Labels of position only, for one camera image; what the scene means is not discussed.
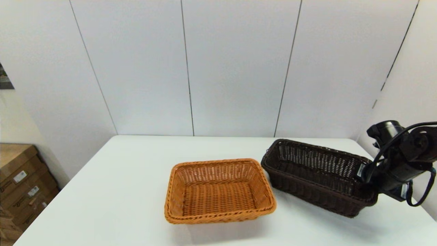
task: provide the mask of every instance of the wicker basket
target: wicker basket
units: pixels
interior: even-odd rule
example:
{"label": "wicker basket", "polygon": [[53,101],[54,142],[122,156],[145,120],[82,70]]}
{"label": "wicker basket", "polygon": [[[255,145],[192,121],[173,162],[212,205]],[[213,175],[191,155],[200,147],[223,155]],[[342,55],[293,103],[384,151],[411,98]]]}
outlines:
{"label": "wicker basket", "polygon": [[256,219],[275,208],[260,164],[234,159],[173,167],[164,214],[172,224],[200,224]]}
{"label": "wicker basket", "polygon": [[272,186],[331,212],[355,217],[378,193],[355,179],[365,157],[321,146],[278,139],[261,162]]}

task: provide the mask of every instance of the sticker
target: sticker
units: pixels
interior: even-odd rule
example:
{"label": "sticker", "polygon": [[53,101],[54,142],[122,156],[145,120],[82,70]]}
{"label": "sticker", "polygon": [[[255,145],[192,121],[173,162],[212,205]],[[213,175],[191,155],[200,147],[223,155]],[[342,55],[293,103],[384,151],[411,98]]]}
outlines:
{"label": "sticker", "polygon": [[357,176],[358,176],[358,177],[361,178],[361,173],[363,172],[363,169],[364,169],[365,166],[366,166],[366,165],[361,164],[360,169],[358,169],[358,173],[357,173]]}
{"label": "sticker", "polygon": [[20,173],[18,173],[15,177],[14,177],[14,181],[15,183],[18,183],[20,181],[22,181],[25,177],[27,176],[27,173],[23,170]]}
{"label": "sticker", "polygon": [[402,185],[402,190],[401,190],[401,197],[403,199],[407,198],[407,191],[408,191],[408,184],[403,184]]}
{"label": "sticker", "polygon": [[35,187],[33,187],[33,188],[28,192],[28,195],[29,195],[30,197],[32,197],[32,196],[34,196],[38,191],[39,191],[39,187],[38,187],[38,186],[35,186]]}

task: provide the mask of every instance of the box label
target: box label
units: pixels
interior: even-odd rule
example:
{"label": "box label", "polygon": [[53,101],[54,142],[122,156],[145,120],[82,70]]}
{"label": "box label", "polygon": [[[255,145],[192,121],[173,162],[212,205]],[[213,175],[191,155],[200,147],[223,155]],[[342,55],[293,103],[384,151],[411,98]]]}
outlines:
{"label": "box label", "polygon": [[15,177],[14,177],[14,181],[15,183],[18,183],[20,181],[22,181],[25,177],[27,176],[27,173],[23,170],[20,173],[18,173]]}
{"label": "box label", "polygon": [[33,187],[33,188],[28,192],[28,195],[29,195],[30,197],[32,197],[32,196],[34,196],[38,191],[39,191],[39,187],[38,187],[38,186],[35,186],[35,187]]}

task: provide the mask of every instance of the black motor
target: black motor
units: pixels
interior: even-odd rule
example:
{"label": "black motor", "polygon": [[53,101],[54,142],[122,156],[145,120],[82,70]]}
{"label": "black motor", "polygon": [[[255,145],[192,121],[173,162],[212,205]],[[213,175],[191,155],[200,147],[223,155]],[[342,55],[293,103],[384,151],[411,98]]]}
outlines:
{"label": "black motor", "polygon": [[[430,125],[437,125],[437,122],[404,128],[397,121],[387,120],[371,126],[367,134],[376,140],[374,146],[380,151],[371,164],[361,166],[357,176],[363,182],[375,185],[380,193],[399,201],[407,200],[410,206],[419,206],[436,176],[433,162],[437,161],[437,127]],[[412,204],[412,179],[425,171],[431,172],[428,187],[422,199]]]}

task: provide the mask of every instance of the white wall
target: white wall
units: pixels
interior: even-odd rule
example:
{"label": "white wall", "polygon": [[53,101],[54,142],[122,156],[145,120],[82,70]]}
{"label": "white wall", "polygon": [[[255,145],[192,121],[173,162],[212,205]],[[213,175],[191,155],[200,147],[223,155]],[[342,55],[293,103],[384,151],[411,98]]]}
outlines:
{"label": "white wall", "polygon": [[[437,120],[437,1],[421,0],[408,34],[378,98],[367,119],[358,143],[376,155],[374,140],[366,129],[383,120],[394,119],[402,126]],[[414,179],[415,199],[428,183],[429,173]],[[422,205],[437,220],[437,183]]]}
{"label": "white wall", "polygon": [[299,0],[183,0],[196,136],[273,137]]}
{"label": "white wall", "polygon": [[72,178],[116,131],[70,3],[2,0],[0,9],[0,61]]}
{"label": "white wall", "polygon": [[70,180],[15,90],[0,90],[0,142],[34,144],[63,188]]}
{"label": "white wall", "polygon": [[118,134],[193,135],[178,0],[72,0]]}
{"label": "white wall", "polygon": [[417,0],[303,0],[276,137],[357,140]]}

